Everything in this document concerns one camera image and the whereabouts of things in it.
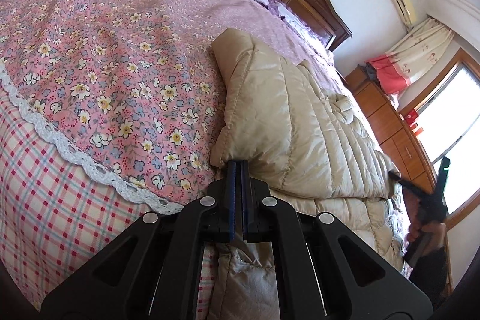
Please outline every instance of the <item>window frame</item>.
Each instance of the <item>window frame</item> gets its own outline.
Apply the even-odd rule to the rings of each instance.
[[[400,110],[400,114],[405,117],[411,110],[419,110],[431,98],[440,94],[441,90],[445,88],[445,83],[448,81],[448,79],[452,79],[458,72],[458,69],[461,67],[465,67],[480,80],[480,64],[477,63],[464,49],[460,48],[452,60],[450,60],[446,67],[440,72],[440,74],[412,102]],[[426,153],[425,157],[428,162],[430,162],[430,159]],[[431,162],[430,169],[434,176],[436,176],[436,172]],[[445,221],[447,230],[450,230],[456,226],[479,205],[480,189],[478,189],[467,201],[465,201],[459,208],[457,208],[457,210],[448,216],[447,220]]]

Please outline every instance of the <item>bed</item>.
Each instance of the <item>bed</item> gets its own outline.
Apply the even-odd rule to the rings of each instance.
[[[179,211],[214,180],[226,90],[210,44],[225,29],[306,59],[354,102],[326,50],[351,36],[330,1],[282,1],[324,52],[254,0],[0,0],[0,259],[37,309],[142,213]],[[401,204],[385,202],[398,250]],[[215,257],[207,246],[199,319]]]

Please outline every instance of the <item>wooden window frame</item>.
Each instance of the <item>wooden window frame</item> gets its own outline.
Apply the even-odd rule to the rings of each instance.
[[[480,79],[480,64],[478,64],[465,50],[460,48],[455,56],[438,76],[423,90],[412,102],[400,111],[406,116],[411,110],[418,110],[435,92],[441,87],[442,81],[446,80],[455,70],[463,65],[467,67],[477,78]],[[467,217],[476,207],[480,205],[480,189],[478,189],[467,201],[465,201],[455,212],[448,216],[445,221],[447,229],[450,230]]]

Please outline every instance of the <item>curtain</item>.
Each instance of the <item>curtain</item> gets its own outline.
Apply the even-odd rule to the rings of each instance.
[[[405,90],[431,69],[445,53],[455,33],[429,17],[387,53],[367,60],[377,71],[386,94]]]

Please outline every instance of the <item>jacket sleeve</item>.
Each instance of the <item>jacket sleeve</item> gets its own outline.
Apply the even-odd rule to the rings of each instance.
[[[410,281],[428,296],[436,309],[440,306],[440,295],[445,289],[447,275],[447,254],[443,247],[418,260]]]

